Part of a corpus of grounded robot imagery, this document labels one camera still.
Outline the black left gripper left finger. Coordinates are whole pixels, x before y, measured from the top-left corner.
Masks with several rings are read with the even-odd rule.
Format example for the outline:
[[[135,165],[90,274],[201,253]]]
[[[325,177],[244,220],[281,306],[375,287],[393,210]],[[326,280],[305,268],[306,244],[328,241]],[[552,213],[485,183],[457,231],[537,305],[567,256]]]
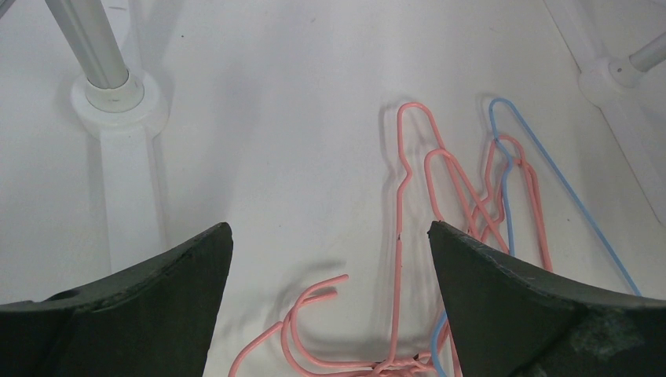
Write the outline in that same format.
[[[232,250],[223,222],[93,283],[2,305],[2,375],[202,375]]]

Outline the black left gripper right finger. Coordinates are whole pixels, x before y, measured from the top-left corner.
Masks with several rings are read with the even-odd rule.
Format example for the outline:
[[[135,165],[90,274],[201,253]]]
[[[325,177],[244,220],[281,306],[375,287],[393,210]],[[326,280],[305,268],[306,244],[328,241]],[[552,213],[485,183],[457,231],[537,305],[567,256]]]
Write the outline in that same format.
[[[442,221],[428,237],[465,376],[664,375],[664,301],[556,275]]]

